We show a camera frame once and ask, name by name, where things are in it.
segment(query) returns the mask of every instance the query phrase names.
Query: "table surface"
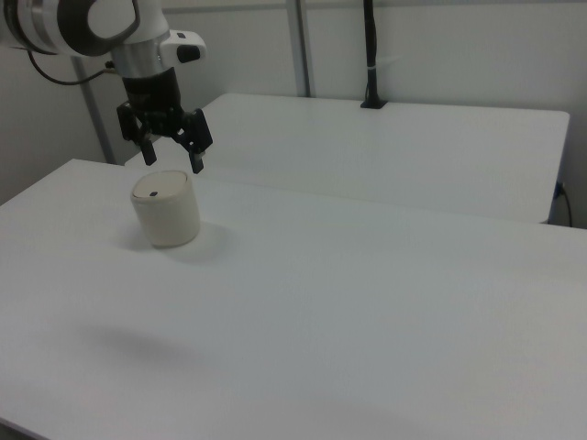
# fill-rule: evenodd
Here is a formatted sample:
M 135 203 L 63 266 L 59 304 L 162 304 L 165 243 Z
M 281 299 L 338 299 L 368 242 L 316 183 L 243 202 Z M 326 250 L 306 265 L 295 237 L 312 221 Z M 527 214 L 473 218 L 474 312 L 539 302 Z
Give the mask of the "table surface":
M 205 108 L 204 176 L 540 223 L 548 219 L 569 115 L 450 105 L 226 94 Z M 190 171 L 172 140 L 155 170 Z M 147 169 L 138 155 L 128 166 Z
M 0 418 L 51 440 L 581 439 L 587 235 L 72 161 L 0 208 Z

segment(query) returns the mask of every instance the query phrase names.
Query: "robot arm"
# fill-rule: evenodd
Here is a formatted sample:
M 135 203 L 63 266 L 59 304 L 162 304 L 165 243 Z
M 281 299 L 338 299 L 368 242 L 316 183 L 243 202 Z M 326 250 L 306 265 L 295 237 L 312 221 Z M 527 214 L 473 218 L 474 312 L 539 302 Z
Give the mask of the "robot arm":
M 194 172 L 212 137 L 202 110 L 186 113 L 175 67 L 205 56 L 193 32 L 170 30 L 159 0 L 0 0 L 0 43 L 44 54 L 110 53 L 128 101 L 118 107 L 125 140 L 145 161 L 157 158 L 150 136 L 165 136 L 189 153 Z

